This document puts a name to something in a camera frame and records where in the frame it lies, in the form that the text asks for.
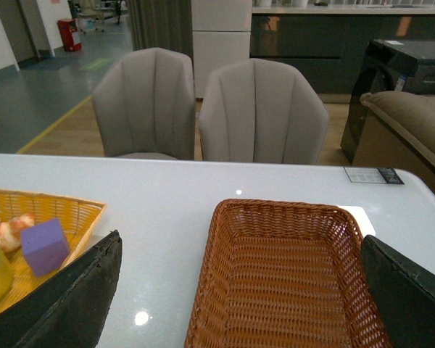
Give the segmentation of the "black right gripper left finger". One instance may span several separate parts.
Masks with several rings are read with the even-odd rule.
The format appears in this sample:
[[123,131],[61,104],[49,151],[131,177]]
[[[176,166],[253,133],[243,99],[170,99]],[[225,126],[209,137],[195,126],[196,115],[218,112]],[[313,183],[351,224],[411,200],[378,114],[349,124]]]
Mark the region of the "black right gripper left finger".
[[0,347],[95,347],[117,289],[123,241],[112,231],[0,313]]

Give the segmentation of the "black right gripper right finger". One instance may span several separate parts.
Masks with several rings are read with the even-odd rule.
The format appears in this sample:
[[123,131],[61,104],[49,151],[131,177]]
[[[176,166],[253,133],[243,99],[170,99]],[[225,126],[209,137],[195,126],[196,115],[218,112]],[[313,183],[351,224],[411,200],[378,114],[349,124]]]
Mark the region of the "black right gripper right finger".
[[435,275],[375,236],[360,256],[392,346],[435,347]]

